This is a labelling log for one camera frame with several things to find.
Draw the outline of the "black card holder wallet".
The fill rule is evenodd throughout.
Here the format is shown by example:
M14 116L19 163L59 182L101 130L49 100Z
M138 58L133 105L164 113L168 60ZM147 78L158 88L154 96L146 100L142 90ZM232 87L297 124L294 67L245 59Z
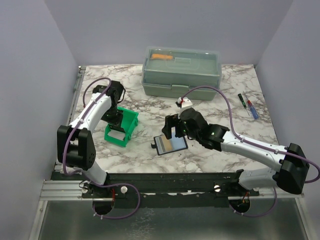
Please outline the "black card holder wallet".
M188 144L187 141L185 139L185 137L172 137L171 139L169 139L172 143L173 146L173 151L171 152L165 152L163 153L162 151L162 147L161 147L161 138L166 138L164 134L159 135L159 136L155 136L153 138L153 143L150 144L152 149L155 149L157 154L159 156L161 155L165 155L165 154L169 154L169 153L174 153L174 152L178 152L178 151L182 151L182 150L186 150L188 149Z

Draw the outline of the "gold credit card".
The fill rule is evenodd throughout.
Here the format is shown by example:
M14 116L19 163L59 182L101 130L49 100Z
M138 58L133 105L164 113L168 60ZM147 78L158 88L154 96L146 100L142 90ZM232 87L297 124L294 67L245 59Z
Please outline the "gold credit card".
M160 139L160 145L161 145L163 153L168 153L168 152L173 151L173 145L172 145L171 141L166 138Z

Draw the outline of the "green plastic bin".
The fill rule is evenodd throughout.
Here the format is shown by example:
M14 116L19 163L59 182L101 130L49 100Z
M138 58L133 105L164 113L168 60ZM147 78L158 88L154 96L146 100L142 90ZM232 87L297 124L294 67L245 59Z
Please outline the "green plastic bin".
M126 147L127 143L131 140L134 129L139 124L139 113L119 106L118 109L123 111L123 120L121 127L125 130L125 138L123 141L120 141L113 137L109 137L108 133L111 131L111 129L109 124L107 123L104 131L104 140L121 147Z

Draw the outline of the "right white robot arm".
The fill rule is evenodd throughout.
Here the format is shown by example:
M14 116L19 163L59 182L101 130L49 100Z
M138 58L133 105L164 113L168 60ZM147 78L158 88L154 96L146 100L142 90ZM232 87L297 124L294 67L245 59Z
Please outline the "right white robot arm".
M270 145L246 138L228 127L207 123L193 108L167 115L161 131L167 139L186 136L206 149L237 154L263 164L262 169L237 171L238 179L230 183L230 191L236 196L254 188L275 186L294 195L303 191L310 165L297 144Z

